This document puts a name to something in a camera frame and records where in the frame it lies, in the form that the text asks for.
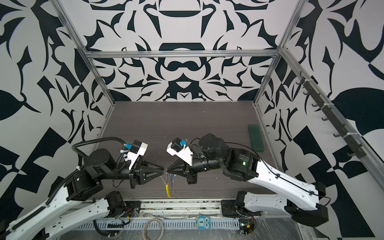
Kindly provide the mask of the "yellow key tag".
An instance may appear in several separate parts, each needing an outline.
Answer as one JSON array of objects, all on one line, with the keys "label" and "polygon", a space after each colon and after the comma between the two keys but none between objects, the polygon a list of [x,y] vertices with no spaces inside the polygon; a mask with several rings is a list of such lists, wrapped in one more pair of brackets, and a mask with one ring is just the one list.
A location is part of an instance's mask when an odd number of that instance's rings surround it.
[{"label": "yellow key tag", "polygon": [[170,187],[168,184],[166,184],[166,192],[167,192],[167,196],[170,198],[171,197],[171,190],[170,190]]}]

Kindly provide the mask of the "metal keyring with keys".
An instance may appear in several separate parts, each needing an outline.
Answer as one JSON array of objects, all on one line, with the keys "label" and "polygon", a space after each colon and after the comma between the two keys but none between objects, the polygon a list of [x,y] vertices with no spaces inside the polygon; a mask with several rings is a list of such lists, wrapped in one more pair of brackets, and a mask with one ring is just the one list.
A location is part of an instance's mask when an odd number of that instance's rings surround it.
[{"label": "metal keyring with keys", "polygon": [[173,192],[173,183],[174,183],[174,180],[175,180],[175,175],[172,175],[172,174],[168,174],[166,172],[166,184],[169,185],[170,187],[170,190],[171,190],[171,195],[172,195],[172,192]]}]

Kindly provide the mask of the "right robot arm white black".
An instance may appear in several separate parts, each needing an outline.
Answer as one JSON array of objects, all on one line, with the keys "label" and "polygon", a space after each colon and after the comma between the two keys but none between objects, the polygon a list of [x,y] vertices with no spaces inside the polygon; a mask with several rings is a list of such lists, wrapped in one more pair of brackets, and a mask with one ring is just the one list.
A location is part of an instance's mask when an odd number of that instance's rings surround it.
[{"label": "right robot arm white black", "polygon": [[167,152],[177,156],[178,160],[166,172],[184,177],[189,185],[197,183],[198,173],[220,169],[231,180],[272,191],[272,194],[239,191],[235,208],[243,215],[289,215],[295,222],[309,227],[318,227],[329,221],[328,208],[321,204],[321,199],[326,197],[324,184],[297,180],[275,169],[256,153],[231,148],[213,134],[199,139],[197,152],[187,140],[179,138],[168,144]]}]

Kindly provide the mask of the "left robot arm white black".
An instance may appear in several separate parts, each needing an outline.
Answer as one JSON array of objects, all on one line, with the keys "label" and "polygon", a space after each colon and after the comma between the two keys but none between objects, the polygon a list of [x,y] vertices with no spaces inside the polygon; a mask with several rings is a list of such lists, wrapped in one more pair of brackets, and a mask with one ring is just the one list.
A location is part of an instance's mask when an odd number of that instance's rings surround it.
[{"label": "left robot arm white black", "polygon": [[106,149],[98,149],[84,158],[84,165],[71,173],[49,198],[23,217],[9,223],[2,240],[54,240],[72,229],[100,218],[114,218],[123,213],[126,203],[119,191],[76,210],[67,211],[103,190],[103,180],[129,180],[131,187],[144,185],[160,177],[164,167],[139,155],[132,168],[118,169]]}]

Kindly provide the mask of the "blue monster sticker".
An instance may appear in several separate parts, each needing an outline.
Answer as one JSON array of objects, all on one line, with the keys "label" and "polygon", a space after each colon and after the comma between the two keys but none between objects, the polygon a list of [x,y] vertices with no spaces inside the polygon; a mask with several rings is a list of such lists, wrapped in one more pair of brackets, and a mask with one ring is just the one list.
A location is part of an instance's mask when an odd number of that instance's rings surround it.
[{"label": "blue monster sticker", "polygon": [[198,216],[196,218],[196,227],[199,230],[210,230],[211,229],[211,218],[205,216]]}]

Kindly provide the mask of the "white tape roll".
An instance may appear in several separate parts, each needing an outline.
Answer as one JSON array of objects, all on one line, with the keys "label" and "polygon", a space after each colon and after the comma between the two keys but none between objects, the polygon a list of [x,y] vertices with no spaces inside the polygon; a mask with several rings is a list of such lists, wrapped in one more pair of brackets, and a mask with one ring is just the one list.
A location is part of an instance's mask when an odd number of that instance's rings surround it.
[{"label": "white tape roll", "polygon": [[151,233],[151,231],[152,232],[158,231],[159,235],[157,237],[157,240],[161,240],[164,236],[164,233],[165,233],[165,226],[164,226],[163,221],[158,219],[158,218],[152,218],[152,219],[148,220],[143,227],[143,231],[142,231],[143,240],[150,240],[151,239],[151,236],[153,235]]}]

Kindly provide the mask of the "green rectangular plastic case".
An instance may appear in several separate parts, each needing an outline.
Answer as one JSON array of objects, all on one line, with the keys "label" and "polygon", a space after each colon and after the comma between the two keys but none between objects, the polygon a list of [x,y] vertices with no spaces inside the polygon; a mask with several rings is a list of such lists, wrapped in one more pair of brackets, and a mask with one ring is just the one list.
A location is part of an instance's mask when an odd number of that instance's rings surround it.
[{"label": "green rectangular plastic case", "polygon": [[248,132],[250,137],[251,148],[257,153],[265,151],[263,136],[261,129],[258,125],[248,125]]}]

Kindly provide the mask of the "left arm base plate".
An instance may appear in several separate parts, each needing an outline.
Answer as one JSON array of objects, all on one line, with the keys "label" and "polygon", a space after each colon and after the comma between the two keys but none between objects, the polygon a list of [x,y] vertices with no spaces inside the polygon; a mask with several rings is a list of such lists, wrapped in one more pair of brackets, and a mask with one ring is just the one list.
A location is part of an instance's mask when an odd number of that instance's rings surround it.
[{"label": "left arm base plate", "polygon": [[117,215],[121,216],[122,218],[134,217],[141,212],[141,204],[142,202],[137,200],[125,201],[124,204],[113,208],[112,214],[110,214],[109,217],[112,218],[116,217]]}]

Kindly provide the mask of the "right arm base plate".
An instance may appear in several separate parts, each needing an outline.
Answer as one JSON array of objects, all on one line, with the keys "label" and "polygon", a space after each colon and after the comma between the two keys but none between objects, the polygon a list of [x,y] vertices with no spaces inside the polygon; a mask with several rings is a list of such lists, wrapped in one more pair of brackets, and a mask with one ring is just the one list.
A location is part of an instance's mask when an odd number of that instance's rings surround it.
[{"label": "right arm base plate", "polygon": [[222,215],[227,218],[241,218],[245,216],[244,202],[240,200],[221,200]]}]

